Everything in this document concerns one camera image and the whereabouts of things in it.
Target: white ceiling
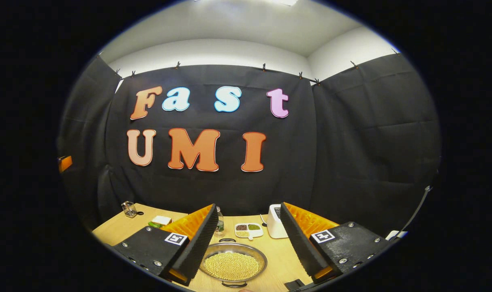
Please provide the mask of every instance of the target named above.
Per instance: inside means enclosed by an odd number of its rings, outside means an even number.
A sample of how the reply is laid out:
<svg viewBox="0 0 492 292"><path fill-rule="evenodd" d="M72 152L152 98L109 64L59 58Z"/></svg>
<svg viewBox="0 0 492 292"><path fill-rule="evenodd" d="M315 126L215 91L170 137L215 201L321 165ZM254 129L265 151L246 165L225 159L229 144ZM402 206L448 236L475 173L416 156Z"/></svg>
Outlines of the white ceiling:
<svg viewBox="0 0 492 292"><path fill-rule="evenodd" d="M362 24L312 0L286 6L276 0L184 0L125 31L103 49L111 63L151 46L189 39L234 39L308 57Z"/></svg>

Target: wooden table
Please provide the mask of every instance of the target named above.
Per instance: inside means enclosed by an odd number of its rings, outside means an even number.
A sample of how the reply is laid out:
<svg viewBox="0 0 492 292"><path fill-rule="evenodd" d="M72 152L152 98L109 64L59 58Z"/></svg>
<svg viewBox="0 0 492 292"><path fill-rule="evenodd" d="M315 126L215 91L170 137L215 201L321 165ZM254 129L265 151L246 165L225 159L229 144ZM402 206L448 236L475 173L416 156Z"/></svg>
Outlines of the wooden table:
<svg viewBox="0 0 492 292"><path fill-rule="evenodd" d="M137 211L144 212L143 215L136 215L135 218L126 217L123 211L113 218L107 220L102 225L98 226L93 234L98 237L102 242L114 246L127 237L130 237L143 227L147 226L148 222L155 216L167 216L176 221L183 218L187 214L172 212L167 210L156 209L145 205L135 204ZM267 221L267 215L263 215L265 221ZM248 286L244 289L252 290L254 292L287 292L288 289L284 286L284 283L300 279L304 285L312 282L311 277L307 275L302 264L298 260L296 253L289 241L289 238L274 239L270 237L268 229L262 227L264 235L261 237L254 237L253 240L248 238L239 238L235 236L233 227L237 223L258 223L262 224L262 220L259 215L254 216L224 216L224 237L217 238L212 237L210 244L218 243L222 238L233 238L238 243L253 246L266 256L268 259L268 265L266 270L259 276L248 281ZM221 281L215 279L201 270L198 270L196 277L192 279L188 287L190 290L197 292L229 292L238 291L240 288L228 288L221 285Z"/></svg>

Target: metal bowl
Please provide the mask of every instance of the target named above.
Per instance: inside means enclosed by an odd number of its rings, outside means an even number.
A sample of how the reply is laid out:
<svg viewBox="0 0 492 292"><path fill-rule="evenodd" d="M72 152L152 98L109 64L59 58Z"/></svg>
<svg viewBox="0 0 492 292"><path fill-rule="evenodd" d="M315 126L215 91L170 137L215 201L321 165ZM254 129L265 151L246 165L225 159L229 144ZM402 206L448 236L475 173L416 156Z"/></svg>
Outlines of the metal bowl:
<svg viewBox="0 0 492 292"><path fill-rule="evenodd" d="M228 241L233 239L224 238L222 240ZM251 256L255 258L255 260L257 260L257 262L259 263L259 271L255 275L253 275L253 277L249 277L248 279L241 279L237 281L230 281L227 279L220 279L218 277L214 277L208 272L208 270L206 270L205 260L213 255L216 255L217 253L242 253L243 255ZM201 265L199 266L199 269L205 272L206 274L208 274L209 276L219 279L221 281L240 282L240 281L248 281L250 279L253 279L254 277L257 277L260 273L262 273L266 269L266 266L268 266L268 259L261 251L259 251L255 247L246 244L236 243L236 242L225 242L225 243L211 244L208 246L207 252L203 256L203 260L201 261Z"/></svg>

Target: black curtain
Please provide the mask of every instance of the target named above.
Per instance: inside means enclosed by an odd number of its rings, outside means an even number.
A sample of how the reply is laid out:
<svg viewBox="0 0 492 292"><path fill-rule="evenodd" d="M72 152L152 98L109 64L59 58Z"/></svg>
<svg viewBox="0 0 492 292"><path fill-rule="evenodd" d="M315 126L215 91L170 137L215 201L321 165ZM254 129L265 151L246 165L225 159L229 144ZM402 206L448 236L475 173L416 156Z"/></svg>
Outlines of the black curtain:
<svg viewBox="0 0 492 292"><path fill-rule="evenodd" d="M317 164L311 211L379 235L400 230L419 205L441 154L433 99L398 54L313 85Z"/></svg>
<svg viewBox="0 0 492 292"><path fill-rule="evenodd" d="M95 57L77 80L64 107L57 138L60 156L73 164L62 174L66 192L89 229L102 221L98 212L98 176L105 170L105 122L120 76Z"/></svg>
<svg viewBox="0 0 492 292"><path fill-rule="evenodd" d="M131 120L137 92L161 86L163 92L146 108L144 118ZM240 88L240 106L218 112L215 92L222 86ZM189 107L183 111L162 108L167 92L190 90ZM278 118L270 109L267 92L282 89L288 96ZM98 202L102 219L121 211L129 200L152 207L190 213L215 203L224 215L265 214L270 204L281 201L309 208L316 163L316 118L309 81L282 72L231 65L194 65L160 69L126 78L116 92L107 120L105 150L107 176L100 182ZM204 129L220 132L216 141L216 172L168 167L172 139L169 130L186 129L192 143ZM127 131L140 131L137 153L144 155L143 131L153 129L153 158L146 166L135 165L128 154ZM260 172L243 172L246 132L266 135L261 148Z"/></svg>

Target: blue letter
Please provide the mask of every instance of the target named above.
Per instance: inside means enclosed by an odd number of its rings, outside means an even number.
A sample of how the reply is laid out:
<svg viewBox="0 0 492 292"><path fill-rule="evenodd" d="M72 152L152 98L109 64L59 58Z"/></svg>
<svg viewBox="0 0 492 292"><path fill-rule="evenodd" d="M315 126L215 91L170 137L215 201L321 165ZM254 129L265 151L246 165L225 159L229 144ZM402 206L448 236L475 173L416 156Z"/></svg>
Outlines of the blue letter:
<svg viewBox="0 0 492 292"><path fill-rule="evenodd" d="M165 111L176 110L182 112L188 109L190 103L188 103L188 97L190 96L190 90L186 87L174 88L167 92L168 98L163 101L161 107Z"/></svg>
<svg viewBox="0 0 492 292"><path fill-rule="evenodd" d="M218 112L231 113L239 108L239 97L242 92L239 87L223 86L215 91L215 97L220 100L214 103L214 107Z"/></svg>

